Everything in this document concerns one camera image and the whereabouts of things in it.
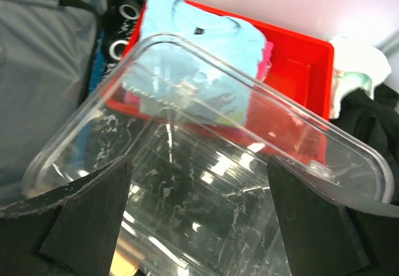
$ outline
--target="clear plastic bin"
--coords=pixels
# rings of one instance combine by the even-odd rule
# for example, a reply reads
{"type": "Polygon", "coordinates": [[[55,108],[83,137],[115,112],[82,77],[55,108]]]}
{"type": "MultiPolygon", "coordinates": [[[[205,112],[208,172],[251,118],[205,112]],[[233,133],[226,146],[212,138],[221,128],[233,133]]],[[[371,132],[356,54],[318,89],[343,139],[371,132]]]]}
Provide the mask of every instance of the clear plastic bin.
{"type": "Polygon", "coordinates": [[[383,202],[393,193],[392,173],[374,150],[169,34],[124,58],[31,163],[25,193],[123,154],[135,168],[118,248],[152,275],[290,275],[267,181],[270,156],[311,184],[318,178],[383,202]],[[116,110],[112,101],[126,89],[140,106],[116,110]],[[230,99],[215,102],[220,91],[234,92],[229,98],[248,110],[237,115],[230,99]]]}

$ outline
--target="gray bag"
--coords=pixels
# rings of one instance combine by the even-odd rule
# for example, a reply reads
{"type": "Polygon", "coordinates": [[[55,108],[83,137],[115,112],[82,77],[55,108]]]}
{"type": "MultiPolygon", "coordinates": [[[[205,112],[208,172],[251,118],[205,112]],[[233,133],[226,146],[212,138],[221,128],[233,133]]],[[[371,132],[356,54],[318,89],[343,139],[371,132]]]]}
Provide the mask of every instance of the gray bag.
{"type": "Polygon", "coordinates": [[[0,207],[79,106],[107,0],[0,0],[0,207]]]}

